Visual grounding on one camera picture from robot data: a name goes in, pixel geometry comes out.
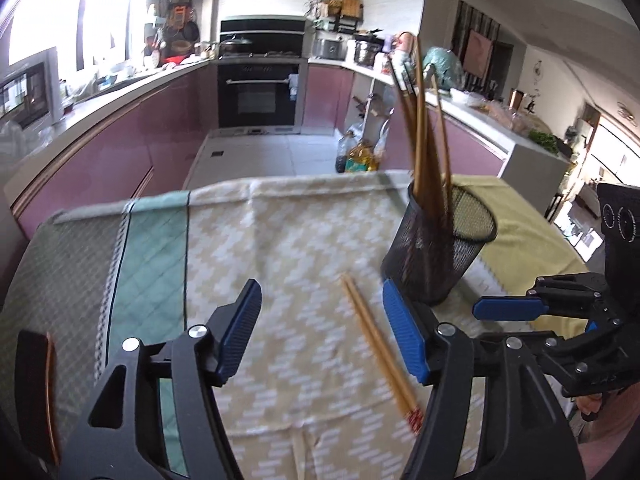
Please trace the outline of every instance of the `white countertop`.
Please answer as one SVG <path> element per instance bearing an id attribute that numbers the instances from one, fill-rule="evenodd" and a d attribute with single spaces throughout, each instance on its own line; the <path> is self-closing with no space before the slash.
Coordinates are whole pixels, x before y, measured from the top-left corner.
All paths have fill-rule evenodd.
<path id="1" fill-rule="evenodd" d="M 382 81 L 389 86 L 392 86 L 394 83 L 393 78 L 387 74 L 381 74 L 380 72 L 374 72 L 370 68 L 366 68 L 360 65 L 356 65 L 353 61 L 338 61 L 335 59 L 321 59 L 319 57 L 310 57 L 309 64 L 314 65 L 328 65 L 328 66 L 338 66 L 341 68 L 348 68 L 352 72 L 365 75 L 367 77 L 376 79 L 378 81 Z"/>
<path id="2" fill-rule="evenodd" d="M 140 81 L 137 81 L 121 90 L 97 96 L 75 105 L 71 113 L 65 115 L 59 123 L 55 124 L 54 138 L 52 141 L 47 146 L 29 154 L 14 168 L 12 168 L 10 176 L 4 185 L 4 193 L 8 203 L 12 204 L 20 196 L 23 190 L 52 160 L 62 153 L 67 146 L 71 145 L 76 139 L 81 137 L 82 134 L 91 129 L 101 120 L 155 88 L 158 88 L 159 86 L 162 86 L 189 72 L 202 68 L 210 62 L 217 64 L 230 64 L 246 62 L 246 60 L 200 60 L 193 64 L 178 65 L 172 70 L 160 70 L 157 73 L 141 79 Z M 264 62 L 291 62 L 291 60 L 265 58 Z M 374 72 L 369 68 L 356 65 L 353 62 L 311 58 L 308 60 L 308 63 L 345 68 L 355 73 L 376 79 L 390 86 L 394 84 L 391 76 Z M 430 92 L 426 92 L 425 101 L 430 105 L 436 105 L 436 97 Z M 554 156 L 551 153 L 546 152 L 535 142 L 521 137 L 511 130 L 501 126 L 497 121 L 487 115 L 478 112 L 477 110 L 473 110 L 472 108 L 454 104 L 447 97 L 442 98 L 442 110 L 444 113 L 449 114 L 451 117 L 468 126 L 469 129 L 473 130 L 479 137 L 482 137 L 482 140 L 491 144 L 507 156 L 513 151 L 516 144 L 525 146 L 540 153 L 545 153 L 548 156 Z M 556 156 L 556 158 L 564 160 L 564 158 L 560 156 Z"/>
<path id="3" fill-rule="evenodd" d="M 101 120 L 113 114 L 133 100 L 151 92 L 180 76 L 206 66 L 209 60 L 200 60 L 188 65 L 178 65 L 171 70 L 159 70 L 140 81 L 120 90 L 98 95 L 74 105 L 73 110 L 54 124 L 54 136 L 49 144 L 30 153 L 10 172 L 4 184 L 4 194 L 9 205 L 15 202 L 23 190 L 47 167 L 67 146 L 82 136 Z"/>
<path id="4" fill-rule="evenodd" d="M 383 83 L 386 83 L 390 86 L 394 84 L 393 78 L 390 75 L 381 74 L 380 72 L 374 72 L 369 68 L 364 68 L 362 66 L 356 65 L 353 62 L 310 58 L 309 64 L 346 68 L 348 70 L 352 70 L 356 73 L 368 76 L 378 81 L 382 81 Z M 425 92 L 424 98 L 428 104 L 437 106 L 436 96 L 432 92 Z M 475 131 L 475 133 L 481 136 L 485 141 L 491 143 L 499 151 L 507 155 L 509 155 L 513 151 L 513 148 L 516 144 L 519 144 L 521 146 L 529 148 L 530 150 L 535 150 L 539 153 L 545 153 L 545 155 L 553 156 L 555 158 L 558 158 L 559 160 L 564 161 L 564 158 L 562 158 L 561 156 L 549 153 L 532 140 L 526 139 L 525 137 L 512 132 L 488 115 L 483 114 L 478 110 L 456 104 L 452 102 L 449 97 L 441 97 L 440 100 L 442 102 L 442 111 L 444 111 L 444 113 L 459 120 L 461 123 L 468 126 L 471 130 Z"/>

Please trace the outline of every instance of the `black mesh pen holder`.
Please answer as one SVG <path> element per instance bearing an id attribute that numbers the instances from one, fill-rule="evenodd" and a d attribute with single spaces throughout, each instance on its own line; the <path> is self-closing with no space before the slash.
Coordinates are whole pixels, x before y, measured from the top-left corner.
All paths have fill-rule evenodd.
<path id="1" fill-rule="evenodd" d="M 380 273 L 391 278 L 411 301 L 430 306 L 447 299 L 485 243 L 495 239 L 494 215 L 473 193 L 453 186 L 453 229 L 444 218 L 428 218 L 414 200 L 409 203 Z"/>

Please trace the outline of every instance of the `pot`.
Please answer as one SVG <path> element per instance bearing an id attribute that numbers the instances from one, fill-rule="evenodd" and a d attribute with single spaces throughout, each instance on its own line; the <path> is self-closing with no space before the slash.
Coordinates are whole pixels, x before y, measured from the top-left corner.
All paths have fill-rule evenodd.
<path id="1" fill-rule="evenodd" d="M 356 51 L 353 60 L 360 66 L 373 67 L 376 54 L 382 50 L 382 45 L 369 41 L 356 41 Z"/>
<path id="2" fill-rule="evenodd" d="M 314 56 L 321 57 L 322 59 L 335 59 L 339 61 L 344 59 L 342 43 L 337 40 L 314 40 L 313 53 Z"/>
<path id="3" fill-rule="evenodd" d="M 251 46 L 253 41 L 245 38 L 236 38 L 234 35 L 229 40 L 220 42 L 220 57 L 229 54 L 251 54 Z"/>
<path id="4" fill-rule="evenodd" d="M 374 36 L 379 29 L 372 30 L 367 34 L 354 34 L 353 39 L 356 42 L 353 60 L 356 64 L 373 67 L 376 54 L 382 50 L 385 40 L 381 40 Z"/>

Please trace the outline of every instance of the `ceiling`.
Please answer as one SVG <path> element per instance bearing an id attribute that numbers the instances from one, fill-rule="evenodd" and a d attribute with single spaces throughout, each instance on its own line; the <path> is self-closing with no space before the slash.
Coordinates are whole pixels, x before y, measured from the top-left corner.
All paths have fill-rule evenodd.
<path id="1" fill-rule="evenodd" d="M 571 62 L 594 99 L 605 80 L 640 103 L 640 31 L 620 0 L 465 1 L 524 43 Z"/>

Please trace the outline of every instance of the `cooking oil bottle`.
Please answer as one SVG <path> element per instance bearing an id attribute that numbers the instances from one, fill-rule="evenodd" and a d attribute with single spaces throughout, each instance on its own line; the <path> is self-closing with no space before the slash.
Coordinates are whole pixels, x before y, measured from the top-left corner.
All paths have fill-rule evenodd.
<path id="1" fill-rule="evenodd" d="M 378 165 L 373 156 L 373 150 L 366 140 L 360 139 L 347 155 L 347 163 L 344 171 L 354 173 L 356 171 L 376 171 Z"/>

